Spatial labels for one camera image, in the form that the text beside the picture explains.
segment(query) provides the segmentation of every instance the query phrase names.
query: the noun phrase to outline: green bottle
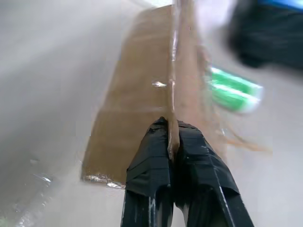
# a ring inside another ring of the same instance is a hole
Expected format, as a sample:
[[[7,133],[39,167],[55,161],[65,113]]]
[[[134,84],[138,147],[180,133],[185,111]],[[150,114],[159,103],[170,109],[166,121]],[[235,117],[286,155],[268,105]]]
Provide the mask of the green bottle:
[[[263,87],[211,67],[212,97],[219,105],[235,112],[247,113],[254,110],[260,103]]]

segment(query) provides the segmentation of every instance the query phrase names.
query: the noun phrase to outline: white floor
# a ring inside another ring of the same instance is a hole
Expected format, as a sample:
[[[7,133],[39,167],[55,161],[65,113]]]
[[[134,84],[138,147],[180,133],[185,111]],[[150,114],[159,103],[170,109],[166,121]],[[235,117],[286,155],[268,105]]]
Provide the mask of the white floor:
[[[0,3],[0,227],[115,227],[124,192],[81,183],[95,115],[139,0]],[[230,148],[228,165],[257,227],[302,226],[302,73],[240,65],[224,46],[230,0],[204,0],[201,29],[212,62],[265,87],[255,112],[223,112],[273,157]],[[179,210],[173,227],[183,227]]]

